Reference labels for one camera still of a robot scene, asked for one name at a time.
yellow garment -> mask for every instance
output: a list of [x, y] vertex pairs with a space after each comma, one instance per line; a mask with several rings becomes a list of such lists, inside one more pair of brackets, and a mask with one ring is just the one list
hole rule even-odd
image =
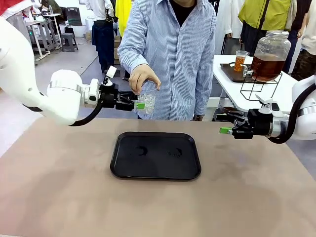
[[[258, 28], [266, 0], [246, 0], [238, 15], [241, 22]], [[270, 0], [262, 30], [284, 30], [291, 0]]]
[[127, 26], [127, 21], [129, 18], [131, 8], [131, 0], [117, 0], [115, 5], [115, 15], [118, 18], [118, 29], [122, 37]]

stool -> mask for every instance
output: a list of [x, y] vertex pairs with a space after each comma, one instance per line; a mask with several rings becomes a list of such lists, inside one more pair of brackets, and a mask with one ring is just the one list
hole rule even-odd
[[65, 52], [74, 52], [75, 51], [75, 47], [78, 50], [78, 45], [76, 43], [76, 39], [74, 34], [72, 33], [63, 33], [60, 35], [61, 37], [61, 47], [62, 47], [62, 51]]

clear cup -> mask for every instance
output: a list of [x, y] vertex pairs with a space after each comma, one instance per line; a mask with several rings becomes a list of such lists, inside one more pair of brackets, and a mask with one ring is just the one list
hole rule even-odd
[[234, 67], [235, 72], [243, 71], [243, 68], [241, 65], [244, 64], [246, 56], [248, 54], [249, 53], [247, 51], [242, 51], [242, 50], [236, 51], [236, 61], [235, 61], [235, 67]]
[[155, 108], [157, 88], [152, 81], [147, 81], [138, 95], [137, 114], [152, 115]]

floor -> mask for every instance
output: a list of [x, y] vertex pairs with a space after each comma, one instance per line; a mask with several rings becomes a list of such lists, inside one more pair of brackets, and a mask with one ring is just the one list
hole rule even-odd
[[[41, 60], [36, 66], [36, 77], [38, 87], [41, 91], [46, 91], [50, 76], [59, 69], [70, 69], [81, 75], [83, 83], [89, 84], [92, 78], [102, 80], [102, 73], [94, 47], [78, 40], [79, 51], [75, 53], [53, 52], [51, 55]], [[120, 71], [120, 78], [114, 78], [113, 82], [119, 85], [120, 90], [129, 90], [128, 82], [123, 81], [124, 69], [117, 67]], [[219, 97], [221, 86], [214, 79], [211, 96]], [[19, 136], [38, 118], [40, 115], [30, 112], [19, 102], [8, 97], [4, 92], [0, 92], [0, 157], [18, 139]], [[91, 108], [81, 108], [79, 117], [85, 117], [91, 113]], [[118, 111], [115, 109], [102, 109], [98, 117], [100, 118], [127, 118], [136, 119], [133, 112]], [[300, 159], [302, 164], [316, 179], [316, 140], [313, 141], [289, 141], [288, 146]]]

striped shirt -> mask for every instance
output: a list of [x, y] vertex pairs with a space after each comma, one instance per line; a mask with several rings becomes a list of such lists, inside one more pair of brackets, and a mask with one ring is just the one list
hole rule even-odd
[[143, 119], [191, 120], [204, 115], [212, 88], [216, 14], [207, 0], [180, 27], [169, 0], [136, 0], [118, 48], [132, 72], [148, 64], [161, 81], [152, 115]]

